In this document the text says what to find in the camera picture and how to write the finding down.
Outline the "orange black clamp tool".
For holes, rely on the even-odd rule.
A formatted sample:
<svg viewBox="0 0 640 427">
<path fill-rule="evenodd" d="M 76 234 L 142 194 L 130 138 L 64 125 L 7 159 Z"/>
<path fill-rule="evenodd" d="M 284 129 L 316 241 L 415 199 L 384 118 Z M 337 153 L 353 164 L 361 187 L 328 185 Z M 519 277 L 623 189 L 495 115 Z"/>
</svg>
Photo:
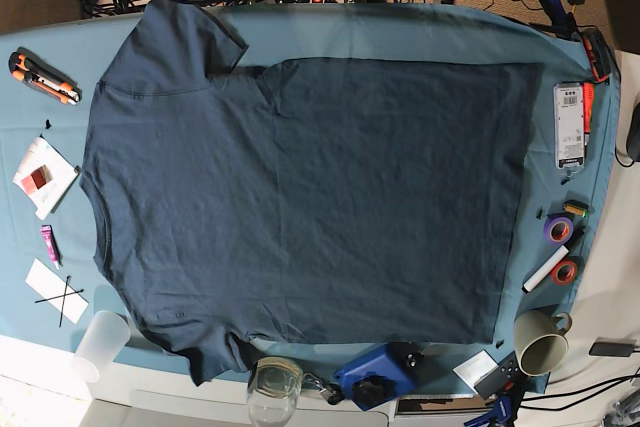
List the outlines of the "orange black clamp tool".
<svg viewBox="0 0 640 427">
<path fill-rule="evenodd" d="M 608 46 L 601 32 L 588 27 L 581 32 L 581 39 L 597 82 L 606 81 L 611 73 Z"/>
</svg>

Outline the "translucent plastic cup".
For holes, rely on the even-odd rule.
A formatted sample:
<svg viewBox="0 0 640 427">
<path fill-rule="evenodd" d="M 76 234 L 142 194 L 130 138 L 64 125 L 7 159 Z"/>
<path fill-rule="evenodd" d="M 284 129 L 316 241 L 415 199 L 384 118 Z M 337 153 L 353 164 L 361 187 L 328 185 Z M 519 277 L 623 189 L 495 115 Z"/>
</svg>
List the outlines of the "translucent plastic cup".
<svg viewBox="0 0 640 427">
<path fill-rule="evenodd" d="M 71 361 L 86 383 L 96 383 L 131 337 L 128 322 L 110 311 L 96 312 Z"/>
</svg>

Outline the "white paper packet red square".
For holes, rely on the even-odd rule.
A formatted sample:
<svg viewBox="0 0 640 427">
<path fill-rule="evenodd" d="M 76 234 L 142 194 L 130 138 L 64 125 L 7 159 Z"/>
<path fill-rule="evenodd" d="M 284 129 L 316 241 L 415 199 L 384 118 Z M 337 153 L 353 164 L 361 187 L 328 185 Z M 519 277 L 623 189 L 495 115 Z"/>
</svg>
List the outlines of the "white paper packet red square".
<svg viewBox="0 0 640 427">
<path fill-rule="evenodd" d="M 79 175 L 47 140 L 36 137 L 28 147 L 12 182 L 35 205 L 35 215 L 44 220 L 57 206 Z"/>
</svg>

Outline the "beige ceramic mug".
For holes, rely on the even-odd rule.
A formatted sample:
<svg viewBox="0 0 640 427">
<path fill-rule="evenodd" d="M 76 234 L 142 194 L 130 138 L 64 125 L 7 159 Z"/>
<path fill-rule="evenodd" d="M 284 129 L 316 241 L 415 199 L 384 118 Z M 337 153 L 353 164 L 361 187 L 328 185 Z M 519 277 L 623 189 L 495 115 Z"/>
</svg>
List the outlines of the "beige ceramic mug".
<svg viewBox="0 0 640 427">
<path fill-rule="evenodd" d="M 529 377 L 556 369 L 569 351 L 566 334 L 573 325 L 569 313 L 549 316 L 539 310 L 521 314 L 514 322 L 513 344 L 520 370 Z"/>
</svg>

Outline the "black power adapter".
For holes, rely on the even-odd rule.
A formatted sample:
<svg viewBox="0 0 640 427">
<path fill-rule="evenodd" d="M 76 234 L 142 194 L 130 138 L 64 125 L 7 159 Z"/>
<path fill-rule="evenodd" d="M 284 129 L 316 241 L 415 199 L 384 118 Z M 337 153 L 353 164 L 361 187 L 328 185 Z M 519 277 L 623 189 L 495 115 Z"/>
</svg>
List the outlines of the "black power adapter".
<svg viewBox="0 0 640 427">
<path fill-rule="evenodd" d="M 589 349 L 589 355 L 593 357 L 627 358 L 638 352 L 636 343 L 628 340 L 598 339 Z"/>
</svg>

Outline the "white paper card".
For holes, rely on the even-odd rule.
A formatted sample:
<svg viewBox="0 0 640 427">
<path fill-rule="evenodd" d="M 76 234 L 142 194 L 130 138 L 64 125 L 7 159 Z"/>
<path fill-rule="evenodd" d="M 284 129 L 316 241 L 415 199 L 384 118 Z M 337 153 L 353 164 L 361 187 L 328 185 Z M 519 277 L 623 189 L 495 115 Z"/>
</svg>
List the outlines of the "white paper card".
<svg viewBox="0 0 640 427">
<path fill-rule="evenodd" d="M 49 269 L 43 262 L 35 259 L 26 276 L 25 283 L 34 290 L 41 299 L 61 295 L 64 292 L 66 279 L 61 278 L 54 271 Z M 79 290 L 71 286 L 69 290 Z M 48 303 L 60 312 L 62 299 L 53 300 Z M 64 317 L 73 324 L 77 324 L 87 309 L 89 303 L 80 295 L 71 295 L 66 298 Z"/>
</svg>

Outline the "blue clamp bottom edge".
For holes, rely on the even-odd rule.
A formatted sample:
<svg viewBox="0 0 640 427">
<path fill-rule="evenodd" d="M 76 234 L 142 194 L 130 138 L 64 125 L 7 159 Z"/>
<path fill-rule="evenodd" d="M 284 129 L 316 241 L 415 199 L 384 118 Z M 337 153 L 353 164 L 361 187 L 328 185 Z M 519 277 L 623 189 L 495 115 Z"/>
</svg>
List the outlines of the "blue clamp bottom edge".
<svg viewBox="0 0 640 427">
<path fill-rule="evenodd" d="M 463 426 L 514 426 L 526 387 L 527 381 L 512 383 L 497 395 L 487 413 L 464 422 Z"/>
</svg>

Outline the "clear drinking glass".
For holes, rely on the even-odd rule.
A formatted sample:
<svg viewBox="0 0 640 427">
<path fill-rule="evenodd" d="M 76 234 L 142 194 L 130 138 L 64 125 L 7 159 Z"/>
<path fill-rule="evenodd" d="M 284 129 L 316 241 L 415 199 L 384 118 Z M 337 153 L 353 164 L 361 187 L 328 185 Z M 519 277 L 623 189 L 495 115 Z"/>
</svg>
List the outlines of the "clear drinking glass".
<svg viewBox="0 0 640 427">
<path fill-rule="evenodd" d="M 293 360 L 264 357 L 252 369 L 247 407 L 254 426 L 285 426 L 296 410 L 303 370 Z"/>
</svg>

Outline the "small purple tube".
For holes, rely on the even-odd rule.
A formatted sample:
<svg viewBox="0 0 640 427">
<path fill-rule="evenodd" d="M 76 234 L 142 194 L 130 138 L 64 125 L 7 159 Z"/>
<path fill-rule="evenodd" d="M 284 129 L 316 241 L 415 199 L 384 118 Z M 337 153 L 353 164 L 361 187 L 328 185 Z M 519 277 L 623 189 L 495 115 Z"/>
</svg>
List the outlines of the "small purple tube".
<svg viewBox="0 0 640 427">
<path fill-rule="evenodd" d="M 59 270 L 61 267 L 61 256 L 55 240 L 53 229 L 50 225 L 40 227 L 42 238 L 45 242 L 47 252 L 54 267 Z"/>
</svg>

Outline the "orange red pen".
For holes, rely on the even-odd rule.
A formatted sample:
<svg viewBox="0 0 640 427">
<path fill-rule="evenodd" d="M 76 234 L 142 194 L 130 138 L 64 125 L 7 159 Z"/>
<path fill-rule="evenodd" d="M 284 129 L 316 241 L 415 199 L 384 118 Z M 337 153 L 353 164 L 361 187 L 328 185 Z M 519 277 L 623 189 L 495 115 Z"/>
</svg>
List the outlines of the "orange red pen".
<svg viewBox="0 0 640 427">
<path fill-rule="evenodd" d="M 583 92 L 583 120 L 584 120 L 584 145 L 587 146 L 591 134 L 592 109 L 595 98 L 594 85 L 589 82 L 582 84 Z"/>
</svg>

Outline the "white marker pen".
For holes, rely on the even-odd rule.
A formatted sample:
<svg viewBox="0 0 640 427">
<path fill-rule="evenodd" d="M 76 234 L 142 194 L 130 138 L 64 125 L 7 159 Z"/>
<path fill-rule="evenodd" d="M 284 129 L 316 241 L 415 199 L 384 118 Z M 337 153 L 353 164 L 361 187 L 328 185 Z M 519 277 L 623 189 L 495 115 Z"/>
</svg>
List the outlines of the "white marker pen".
<svg viewBox="0 0 640 427">
<path fill-rule="evenodd" d="M 532 292 L 569 252 L 570 250 L 566 245 L 559 246 L 557 250 L 523 283 L 522 291 L 525 293 Z"/>
</svg>

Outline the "blue box with black knob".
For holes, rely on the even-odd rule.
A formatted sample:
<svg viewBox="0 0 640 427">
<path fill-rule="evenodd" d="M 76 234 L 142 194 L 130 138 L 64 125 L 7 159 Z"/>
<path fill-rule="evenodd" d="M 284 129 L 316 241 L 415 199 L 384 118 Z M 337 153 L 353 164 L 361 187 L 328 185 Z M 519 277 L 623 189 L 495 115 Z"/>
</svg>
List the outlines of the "blue box with black knob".
<svg viewBox="0 0 640 427">
<path fill-rule="evenodd" d="M 333 379 L 346 399 L 368 411 L 411 393 L 422 359 L 416 344 L 391 342 L 348 362 Z"/>
</svg>

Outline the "black remote control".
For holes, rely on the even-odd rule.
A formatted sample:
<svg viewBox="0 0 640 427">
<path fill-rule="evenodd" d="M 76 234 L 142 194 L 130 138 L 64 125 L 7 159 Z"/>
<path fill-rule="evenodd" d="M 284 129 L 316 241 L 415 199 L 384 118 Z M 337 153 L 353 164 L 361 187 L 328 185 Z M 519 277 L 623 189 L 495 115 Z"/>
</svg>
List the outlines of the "black remote control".
<svg viewBox="0 0 640 427">
<path fill-rule="evenodd" d="M 474 385 L 474 390 L 483 399 L 488 399 L 502 391 L 507 384 L 515 382 L 520 376 L 521 370 L 517 356 L 515 352 L 512 352 L 497 367 L 481 378 Z"/>
</svg>

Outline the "dark blue T-shirt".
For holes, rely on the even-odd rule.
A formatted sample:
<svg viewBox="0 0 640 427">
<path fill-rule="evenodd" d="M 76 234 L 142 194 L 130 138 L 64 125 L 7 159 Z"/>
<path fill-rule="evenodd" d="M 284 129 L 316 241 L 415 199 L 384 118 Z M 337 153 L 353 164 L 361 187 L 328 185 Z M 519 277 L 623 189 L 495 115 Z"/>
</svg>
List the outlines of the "dark blue T-shirt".
<svg viewBox="0 0 640 427">
<path fill-rule="evenodd" d="M 196 384 L 256 338 L 490 342 L 542 65 L 245 50 L 153 0 L 96 85 L 80 184 L 139 331 Z"/>
</svg>

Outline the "small metal padlock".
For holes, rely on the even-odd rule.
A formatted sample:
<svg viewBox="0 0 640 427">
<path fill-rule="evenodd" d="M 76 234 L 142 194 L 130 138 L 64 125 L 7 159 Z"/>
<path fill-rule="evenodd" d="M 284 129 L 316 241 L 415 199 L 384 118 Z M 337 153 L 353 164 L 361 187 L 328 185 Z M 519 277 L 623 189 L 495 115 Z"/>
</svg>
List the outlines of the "small metal padlock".
<svg viewBox="0 0 640 427">
<path fill-rule="evenodd" d="M 313 386 L 319 391 L 320 396 L 332 406 L 335 406 L 345 399 L 339 385 L 326 382 L 312 373 L 305 373 L 303 383 Z"/>
</svg>

